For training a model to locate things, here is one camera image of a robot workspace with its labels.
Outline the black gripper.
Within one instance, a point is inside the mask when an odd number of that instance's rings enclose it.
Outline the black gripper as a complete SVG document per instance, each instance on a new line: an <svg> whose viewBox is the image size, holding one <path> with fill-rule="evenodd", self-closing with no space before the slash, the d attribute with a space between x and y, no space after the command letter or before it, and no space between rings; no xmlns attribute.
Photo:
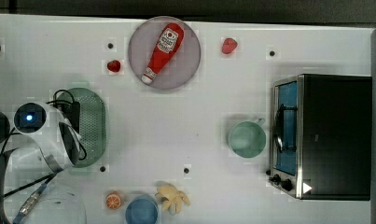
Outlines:
<svg viewBox="0 0 376 224"><path fill-rule="evenodd" d="M69 119L71 126L75 131L79 132L79 122L80 122L80 103L73 102L70 105L65 105L63 107L63 113L67 119Z"/></svg>

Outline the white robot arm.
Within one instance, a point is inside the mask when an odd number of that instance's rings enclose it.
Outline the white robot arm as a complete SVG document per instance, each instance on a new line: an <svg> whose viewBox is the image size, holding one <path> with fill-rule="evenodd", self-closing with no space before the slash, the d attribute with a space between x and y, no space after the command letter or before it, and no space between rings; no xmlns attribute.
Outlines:
<svg viewBox="0 0 376 224"><path fill-rule="evenodd" d="M59 173L77 165L81 136L61 110L46 103L26 103L16 110L13 123L19 133L39 146L51 171Z"/></svg>

